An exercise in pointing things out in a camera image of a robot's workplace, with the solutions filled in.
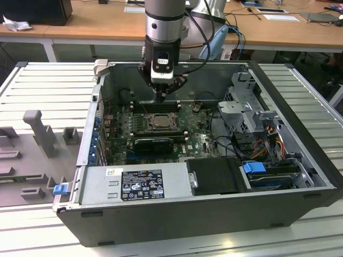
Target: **paper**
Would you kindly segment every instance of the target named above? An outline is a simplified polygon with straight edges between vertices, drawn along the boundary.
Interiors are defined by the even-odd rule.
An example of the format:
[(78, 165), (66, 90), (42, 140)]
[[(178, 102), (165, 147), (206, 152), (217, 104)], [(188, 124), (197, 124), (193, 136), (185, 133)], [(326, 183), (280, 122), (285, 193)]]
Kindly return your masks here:
[(144, 7), (125, 7), (124, 12), (145, 12)]
[(10, 31), (17, 32), (32, 28), (30, 24), (26, 21), (16, 22), (14, 20), (7, 19), (5, 16), (3, 16), (3, 18), (4, 22), (2, 23), (2, 25), (4, 25)]
[(273, 14), (264, 14), (268, 20), (283, 20), (283, 21), (299, 21), (294, 16), (287, 16), (287, 15), (273, 15)]

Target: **white sheet of paper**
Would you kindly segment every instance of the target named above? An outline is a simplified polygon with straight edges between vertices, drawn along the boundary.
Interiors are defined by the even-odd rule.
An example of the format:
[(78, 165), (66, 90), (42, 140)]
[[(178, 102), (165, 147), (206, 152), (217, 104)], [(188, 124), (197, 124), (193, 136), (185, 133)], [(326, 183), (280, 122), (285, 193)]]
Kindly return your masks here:
[(145, 12), (145, 8), (143, 7), (125, 7), (124, 12)]
[(287, 15), (274, 15), (274, 14), (264, 14), (268, 20), (283, 20), (283, 21), (299, 21), (294, 16), (287, 16)]

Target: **table leg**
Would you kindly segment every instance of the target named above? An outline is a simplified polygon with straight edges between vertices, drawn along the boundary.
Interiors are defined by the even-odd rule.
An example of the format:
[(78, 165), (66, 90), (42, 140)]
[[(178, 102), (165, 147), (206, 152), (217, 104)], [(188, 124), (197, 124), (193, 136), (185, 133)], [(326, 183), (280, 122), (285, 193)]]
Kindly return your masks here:
[(52, 39), (42, 39), (41, 44), (44, 46), (45, 53), (51, 63), (58, 62), (58, 57), (55, 55)]
[(97, 55), (96, 55), (96, 51), (95, 51), (95, 45), (91, 44), (90, 47), (91, 47), (92, 57), (93, 57), (93, 58), (96, 58)]
[[(342, 79), (343, 79), (343, 72), (341, 72), (341, 74), (334, 80), (334, 82), (332, 83), (332, 86), (338, 85)], [(331, 100), (329, 101), (329, 104), (335, 108), (336, 105), (339, 104), (339, 102), (342, 99), (343, 99), (343, 86), (341, 86), (339, 90), (335, 93), (335, 95), (331, 98)]]

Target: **black plastic cover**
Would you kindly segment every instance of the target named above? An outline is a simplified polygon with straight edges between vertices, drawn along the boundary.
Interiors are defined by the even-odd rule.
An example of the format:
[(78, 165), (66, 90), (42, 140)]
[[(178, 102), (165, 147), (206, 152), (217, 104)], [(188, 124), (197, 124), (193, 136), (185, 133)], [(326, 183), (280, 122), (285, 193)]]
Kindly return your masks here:
[(199, 158), (186, 161), (188, 173), (194, 173), (198, 187), (193, 195), (234, 194), (247, 191), (235, 158)]

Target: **yellow wire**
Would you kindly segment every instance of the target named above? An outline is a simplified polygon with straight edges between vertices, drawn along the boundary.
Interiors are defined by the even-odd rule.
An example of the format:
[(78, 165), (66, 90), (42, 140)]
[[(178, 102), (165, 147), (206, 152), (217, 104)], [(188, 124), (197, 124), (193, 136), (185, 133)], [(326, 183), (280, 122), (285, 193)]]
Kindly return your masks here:
[(259, 157), (260, 155), (264, 154), (267, 151), (267, 148), (263, 148), (261, 151), (259, 151), (257, 154), (255, 154), (252, 159)]

